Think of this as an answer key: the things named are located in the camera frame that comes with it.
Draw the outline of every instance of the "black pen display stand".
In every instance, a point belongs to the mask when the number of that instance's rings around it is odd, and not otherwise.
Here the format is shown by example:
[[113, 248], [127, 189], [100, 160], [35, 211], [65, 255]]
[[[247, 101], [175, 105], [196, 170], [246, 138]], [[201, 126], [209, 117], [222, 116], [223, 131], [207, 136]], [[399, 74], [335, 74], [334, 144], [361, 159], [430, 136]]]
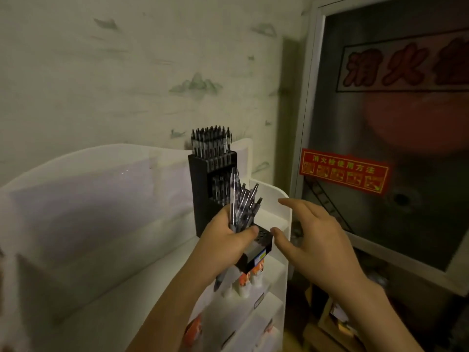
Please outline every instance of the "black pen display stand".
[[[236, 168], [236, 152], [230, 151], [225, 156], [204, 159], [189, 155], [189, 169], [191, 171], [192, 200], [196, 220], [197, 236], [202, 236], [205, 226], [223, 207], [212, 197], [212, 178], [223, 173], [230, 173]], [[259, 227], [259, 235], [255, 242], [243, 253], [236, 263], [236, 267], [247, 274], [252, 268], [272, 250], [272, 235], [269, 231]]]

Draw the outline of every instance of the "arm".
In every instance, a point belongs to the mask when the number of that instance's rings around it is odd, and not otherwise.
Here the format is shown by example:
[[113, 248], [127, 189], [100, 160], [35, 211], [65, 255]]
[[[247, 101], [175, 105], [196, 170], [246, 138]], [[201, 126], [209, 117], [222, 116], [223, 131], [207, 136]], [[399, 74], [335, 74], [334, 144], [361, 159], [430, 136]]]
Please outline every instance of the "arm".
[[187, 262], [156, 302], [126, 352], [178, 351], [203, 290], [238, 261], [258, 232], [257, 226], [251, 226], [234, 234], [228, 228], [228, 207], [224, 207], [207, 225]]
[[302, 246], [293, 246], [278, 228], [275, 245], [314, 284], [327, 291], [358, 325], [368, 351], [423, 350], [391, 307], [384, 290], [363, 273], [347, 234], [337, 220], [318, 205], [279, 199], [301, 222]]

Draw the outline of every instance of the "red sticker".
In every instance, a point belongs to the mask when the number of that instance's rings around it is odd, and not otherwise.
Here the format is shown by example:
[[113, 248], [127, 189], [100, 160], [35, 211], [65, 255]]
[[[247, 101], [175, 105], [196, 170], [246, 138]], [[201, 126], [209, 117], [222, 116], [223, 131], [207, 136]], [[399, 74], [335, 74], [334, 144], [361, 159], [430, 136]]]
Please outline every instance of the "red sticker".
[[300, 174], [315, 176], [366, 192], [384, 194], [391, 167], [386, 163], [303, 148]]

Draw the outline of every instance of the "label sticker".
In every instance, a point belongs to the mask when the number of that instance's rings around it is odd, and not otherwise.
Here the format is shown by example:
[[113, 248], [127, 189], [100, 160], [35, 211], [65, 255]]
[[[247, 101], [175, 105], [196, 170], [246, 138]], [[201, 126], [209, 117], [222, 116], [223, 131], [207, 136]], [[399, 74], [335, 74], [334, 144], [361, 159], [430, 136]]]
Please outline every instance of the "label sticker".
[[367, 159], [355, 159], [307, 148], [303, 148], [301, 152], [302, 176], [314, 176], [375, 194], [385, 193], [390, 171], [389, 165]]
[[255, 259], [254, 266], [258, 265], [259, 262], [266, 256], [266, 250], [263, 250]]

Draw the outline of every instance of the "glass panel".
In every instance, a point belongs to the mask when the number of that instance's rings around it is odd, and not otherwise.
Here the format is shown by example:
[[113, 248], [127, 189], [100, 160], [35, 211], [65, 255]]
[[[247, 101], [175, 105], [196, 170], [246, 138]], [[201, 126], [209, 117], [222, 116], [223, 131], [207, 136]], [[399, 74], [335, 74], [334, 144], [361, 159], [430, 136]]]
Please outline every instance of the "glass panel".
[[320, 181], [350, 230], [441, 270], [469, 226], [468, 14], [392, 0], [327, 17], [310, 133], [311, 149], [393, 166], [383, 196]]

